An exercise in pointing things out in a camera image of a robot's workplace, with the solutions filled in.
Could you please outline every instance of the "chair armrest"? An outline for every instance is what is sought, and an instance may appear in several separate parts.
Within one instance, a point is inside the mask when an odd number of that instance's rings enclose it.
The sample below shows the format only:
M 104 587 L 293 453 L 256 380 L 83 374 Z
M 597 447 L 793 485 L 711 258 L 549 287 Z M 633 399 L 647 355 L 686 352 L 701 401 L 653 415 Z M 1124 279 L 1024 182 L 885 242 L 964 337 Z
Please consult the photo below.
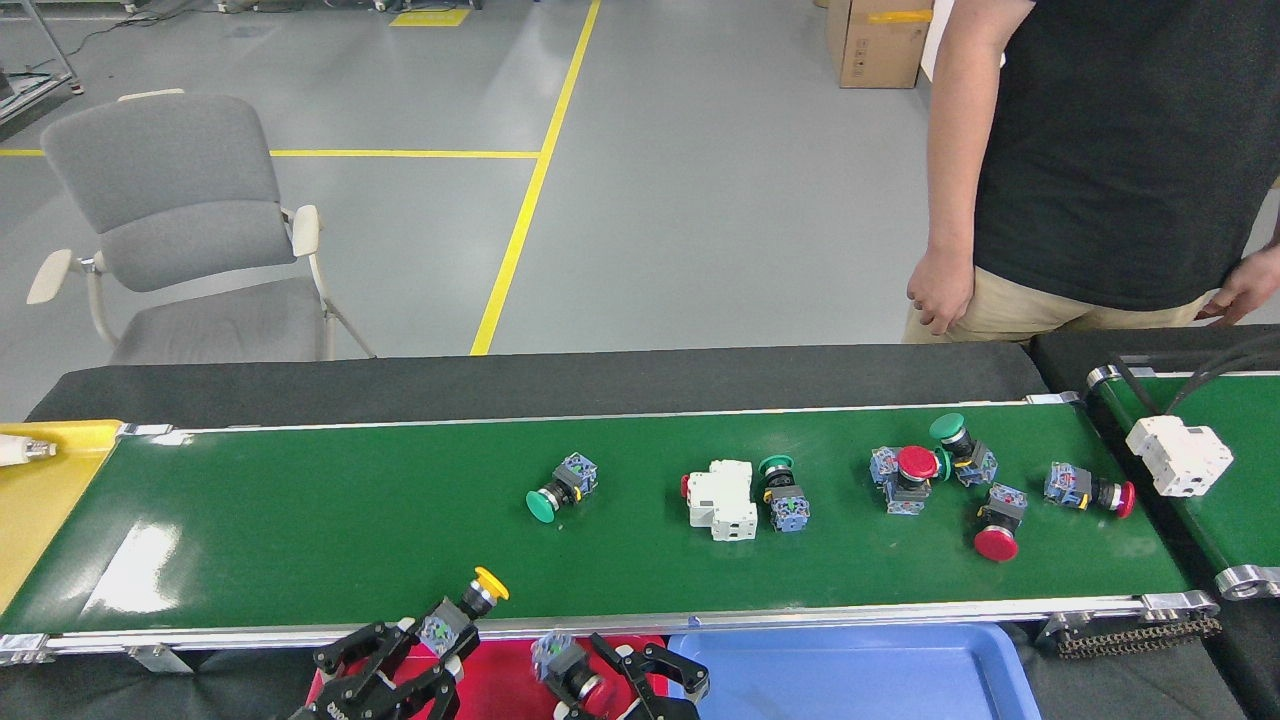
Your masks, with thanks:
M 289 242 L 293 243 L 293 256 L 306 258 L 315 255 L 320 250 L 320 211 L 315 205 L 303 205 L 293 213 L 292 232 Z
M 40 265 L 40 270 L 36 272 L 36 279 L 31 283 L 31 291 L 27 292 L 27 305 L 40 305 L 56 297 L 58 291 L 63 288 L 63 281 L 67 279 L 67 273 L 76 266 L 76 263 L 70 250 L 50 252 L 49 258 L 45 258 L 45 263 Z

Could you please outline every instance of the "cardboard box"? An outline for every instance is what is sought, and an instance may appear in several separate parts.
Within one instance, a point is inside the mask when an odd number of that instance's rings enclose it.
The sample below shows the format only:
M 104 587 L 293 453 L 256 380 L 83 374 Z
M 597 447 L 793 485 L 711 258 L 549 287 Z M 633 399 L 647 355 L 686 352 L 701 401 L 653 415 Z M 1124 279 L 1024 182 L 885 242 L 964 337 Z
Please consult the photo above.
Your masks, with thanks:
M 933 0 L 831 0 L 827 49 L 840 87 L 915 87 Z

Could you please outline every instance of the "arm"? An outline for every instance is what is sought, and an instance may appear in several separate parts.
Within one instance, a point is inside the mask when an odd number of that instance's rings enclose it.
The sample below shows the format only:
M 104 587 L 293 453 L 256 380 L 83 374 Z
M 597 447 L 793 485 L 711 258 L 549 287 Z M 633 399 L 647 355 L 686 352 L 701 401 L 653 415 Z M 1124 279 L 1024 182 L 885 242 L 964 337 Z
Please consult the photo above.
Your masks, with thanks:
M 1034 3 L 956 0 L 938 46 L 929 111 L 929 245 L 906 296 L 933 334 L 973 297 L 973 213 L 1000 86 L 1000 55 Z
M 1280 213 L 1271 242 L 1240 260 L 1222 283 L 1222 290 L 1212 297 L 1197 320 L 1217 318 L 1210 325 L 1234 325 L 1266 302 L 1280 288 Z

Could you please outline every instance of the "chair seat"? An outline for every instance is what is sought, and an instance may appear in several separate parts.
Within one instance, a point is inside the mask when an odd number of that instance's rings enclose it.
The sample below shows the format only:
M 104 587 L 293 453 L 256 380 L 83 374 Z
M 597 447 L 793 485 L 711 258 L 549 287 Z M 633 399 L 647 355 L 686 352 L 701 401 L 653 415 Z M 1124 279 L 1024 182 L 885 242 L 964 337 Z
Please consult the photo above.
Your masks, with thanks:
M 143 310 L 111 365 L 323 359 L 324 316 L 310 277 L 256 284 Z

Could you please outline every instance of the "blue plastic tray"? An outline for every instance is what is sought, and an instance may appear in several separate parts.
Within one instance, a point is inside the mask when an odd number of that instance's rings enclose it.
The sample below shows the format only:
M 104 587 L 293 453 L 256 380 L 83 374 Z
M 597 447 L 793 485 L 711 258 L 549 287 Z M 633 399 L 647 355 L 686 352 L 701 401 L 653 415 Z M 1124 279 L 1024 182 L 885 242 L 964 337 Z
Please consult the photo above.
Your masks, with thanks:
M 1041 716 L 996 625 L 701 632 L 669 646 L 710 670 L 703 720 Z

